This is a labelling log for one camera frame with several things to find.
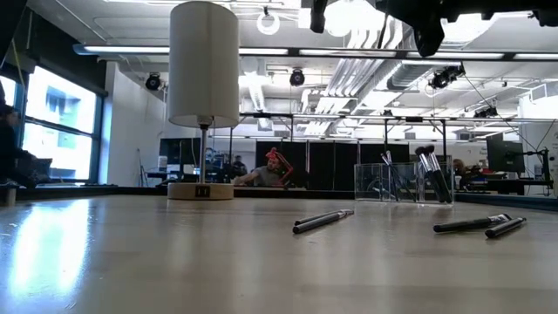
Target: red object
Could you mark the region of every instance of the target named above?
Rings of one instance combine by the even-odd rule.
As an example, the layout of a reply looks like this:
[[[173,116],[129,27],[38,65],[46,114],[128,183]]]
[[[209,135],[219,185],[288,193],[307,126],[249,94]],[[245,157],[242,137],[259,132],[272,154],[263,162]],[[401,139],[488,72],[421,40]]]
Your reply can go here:
[[[277,152],[277,148],[275,148],[275,147],[271,148],[269,153],[265,154],[265,156],[270,160],[279,160],[287,168],[287,172],[283,175],[283,177],[280,180],[280,182],[284,185],[285,184],[284,181],[293,172],[293,170],[294,170],[293,167],[285,159],[285,156],[283,156],[281,153]]]

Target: lamp base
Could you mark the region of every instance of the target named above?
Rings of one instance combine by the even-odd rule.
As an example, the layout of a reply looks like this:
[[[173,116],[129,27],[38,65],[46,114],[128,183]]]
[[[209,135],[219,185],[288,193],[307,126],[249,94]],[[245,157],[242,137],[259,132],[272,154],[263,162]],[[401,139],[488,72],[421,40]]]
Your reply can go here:
[[[169,183],[167,199],[223,201],[235,198],[235,186],[220,183]]]

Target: white cylindrical lampshade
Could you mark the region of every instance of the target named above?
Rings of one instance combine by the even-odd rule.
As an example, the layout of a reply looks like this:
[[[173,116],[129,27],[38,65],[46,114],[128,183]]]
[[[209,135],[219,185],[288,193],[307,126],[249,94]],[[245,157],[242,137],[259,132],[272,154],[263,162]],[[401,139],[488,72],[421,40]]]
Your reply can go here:
[[[168,117],[179,126],[238,125],[238,18],[211,2],[171,12]]]

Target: table lamp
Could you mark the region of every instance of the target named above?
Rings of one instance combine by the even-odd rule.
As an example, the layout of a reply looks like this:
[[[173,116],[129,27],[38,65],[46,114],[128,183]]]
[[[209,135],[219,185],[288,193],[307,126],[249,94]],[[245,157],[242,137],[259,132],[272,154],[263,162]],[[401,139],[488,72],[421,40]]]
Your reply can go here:
[[[210,127],[239,121],[238,18],[218,4],[186,2],[171,12],[168,117],[177,126],[201,129],[199,183],[171,183],[168,198],[229,200],[231,184],[206,183]]]

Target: window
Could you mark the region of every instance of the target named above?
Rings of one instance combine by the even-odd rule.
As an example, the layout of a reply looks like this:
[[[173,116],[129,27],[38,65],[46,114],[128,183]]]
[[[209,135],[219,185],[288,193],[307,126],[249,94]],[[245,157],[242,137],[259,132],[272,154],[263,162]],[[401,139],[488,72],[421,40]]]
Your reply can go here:
[[[16,82],[5,77],[0,77],[3,91],[6,93],[6,104],[14,106],[16,100]]]
[[[52,158],[52,179],[89,179],[92,138],[25,123],[24,149]]]
[[[36,67],[29,76],[25,115],[92,133],[97,95]]]

